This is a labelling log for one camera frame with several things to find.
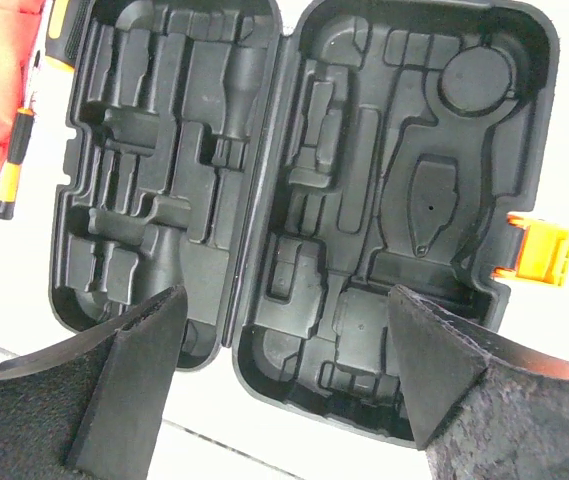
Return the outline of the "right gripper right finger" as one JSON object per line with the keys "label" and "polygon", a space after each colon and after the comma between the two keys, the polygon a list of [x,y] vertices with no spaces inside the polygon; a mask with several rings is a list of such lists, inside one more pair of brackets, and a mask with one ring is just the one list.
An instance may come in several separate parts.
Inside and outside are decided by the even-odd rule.
{"label": "right gripper right finger", "polygon": [[489,333],[412,290],[388,294],[389,330],[416,447],[424,450],[452,420],[488,367]]}

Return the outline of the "black plastic tool case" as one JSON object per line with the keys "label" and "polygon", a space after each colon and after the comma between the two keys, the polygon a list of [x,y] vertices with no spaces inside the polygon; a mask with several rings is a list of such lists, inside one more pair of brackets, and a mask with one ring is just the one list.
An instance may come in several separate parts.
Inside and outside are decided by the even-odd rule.
{"label": "black plastic tool case", "polygon": [[93,1],[49,298],[83,331],[181,285],[181,371],[412,447],[392,287],[497,329],[559,38],[518,1]]}

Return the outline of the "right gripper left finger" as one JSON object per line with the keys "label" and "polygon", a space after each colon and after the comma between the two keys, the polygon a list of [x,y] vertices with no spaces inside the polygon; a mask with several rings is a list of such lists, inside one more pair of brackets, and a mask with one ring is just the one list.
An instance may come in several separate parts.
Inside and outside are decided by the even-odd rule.
{"label": "right gripper left finger", "polygon": [[111,322],[113,343],[66,458],[97,479],[145,479],[187,324],[182,286]]}

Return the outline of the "black orange screwdriver large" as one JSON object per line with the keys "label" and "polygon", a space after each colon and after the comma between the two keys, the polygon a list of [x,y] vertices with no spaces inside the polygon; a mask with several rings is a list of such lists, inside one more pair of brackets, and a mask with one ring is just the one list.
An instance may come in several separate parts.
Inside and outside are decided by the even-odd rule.
{"label": "black orange screwdriver large", "polygon": [[73,73],[76,66],[91,0],[54,0],[45,34],[45,61],[62,72]]}

